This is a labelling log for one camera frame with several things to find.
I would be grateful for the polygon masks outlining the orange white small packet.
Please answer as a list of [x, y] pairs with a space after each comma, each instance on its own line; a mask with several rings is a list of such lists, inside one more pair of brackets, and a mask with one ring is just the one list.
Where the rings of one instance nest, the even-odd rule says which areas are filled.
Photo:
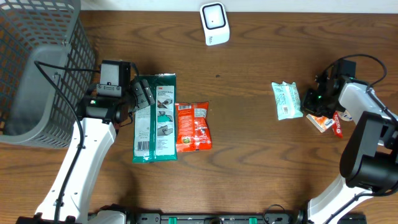
[[333, 119], [321, 116], [317, 117], [311, 114], [306, 115], [306, 118], [319, 130], [324, 133], [327, 129], [332, 127], [335, 123]]

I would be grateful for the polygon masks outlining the small red wrapper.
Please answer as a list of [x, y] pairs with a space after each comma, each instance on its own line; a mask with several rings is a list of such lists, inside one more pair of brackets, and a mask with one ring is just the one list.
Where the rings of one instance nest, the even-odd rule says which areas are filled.
[[342, 128], [341, 128], [341, 124], [340, 124], [340, 119], [339, 119], [339, 116], [338, 116], [337, 112], [335, 112], [333, 114], [333, 120], [334, 120], [334, 123], [332, 125], [332, 129], [333, 129], [334, 135], [336, 137], [338, 137], [338, 138], [343, 138], [343, 133], [342, 133]]

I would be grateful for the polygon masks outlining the teal white snack packet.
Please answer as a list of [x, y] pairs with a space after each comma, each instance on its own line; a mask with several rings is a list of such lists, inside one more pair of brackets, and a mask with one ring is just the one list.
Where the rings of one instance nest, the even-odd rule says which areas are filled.
[[278, 120], [301, 118], [301, 101], [296, 83], [272, 82]]

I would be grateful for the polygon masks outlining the green white snack bag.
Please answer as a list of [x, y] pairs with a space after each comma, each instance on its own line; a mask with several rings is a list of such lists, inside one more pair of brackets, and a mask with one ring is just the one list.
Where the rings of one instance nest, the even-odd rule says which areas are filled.
[[176, 74], [138, 78], [148, 84], [154, 104], [134, 113], [133, 163], [176, 161]]

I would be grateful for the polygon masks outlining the red snack packet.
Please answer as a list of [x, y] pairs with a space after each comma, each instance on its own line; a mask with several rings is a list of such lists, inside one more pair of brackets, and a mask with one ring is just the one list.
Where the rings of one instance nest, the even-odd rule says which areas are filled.
[[209, 102], [176, 103], [177, 152], [193, 152], [212, 149], [210, 129], [206, 117]]

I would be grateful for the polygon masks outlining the green-lid white jar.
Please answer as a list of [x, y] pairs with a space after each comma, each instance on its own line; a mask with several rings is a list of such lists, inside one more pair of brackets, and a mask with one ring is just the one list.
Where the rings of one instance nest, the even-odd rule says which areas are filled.
[[343, 121], [352, 121], [353, 120], [352, 116], [349, 114], [349, 112], [347, 110], [345, 110], [344, 112], [339, 111], [338, 116]]

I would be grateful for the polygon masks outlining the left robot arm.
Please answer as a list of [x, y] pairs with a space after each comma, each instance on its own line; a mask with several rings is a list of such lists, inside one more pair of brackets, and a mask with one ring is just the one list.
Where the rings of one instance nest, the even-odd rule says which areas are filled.
[[133, 215], [112, 204], [90, 215], [90, 200], [101, 165], [115, 142], [118, 125], [155, 103], [147, 80], [125, 85], [100, 83], [79, 102], [72, 140], [47, 196], [33, 217], [18, 223], [132, 223]]

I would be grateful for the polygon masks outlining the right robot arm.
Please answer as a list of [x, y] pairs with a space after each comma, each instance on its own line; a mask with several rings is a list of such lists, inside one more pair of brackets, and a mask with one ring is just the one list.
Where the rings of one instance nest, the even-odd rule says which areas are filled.
[[356, 127], [341, 155], [337, 178], [308, 202], [298, 223], [338, 223], [361, 202], [397, 193], [397, 115], [364, 81], [342, 75], [318, 82], [316, 90], [304, 95], [302, 109], [318, 117], [346, 111]]

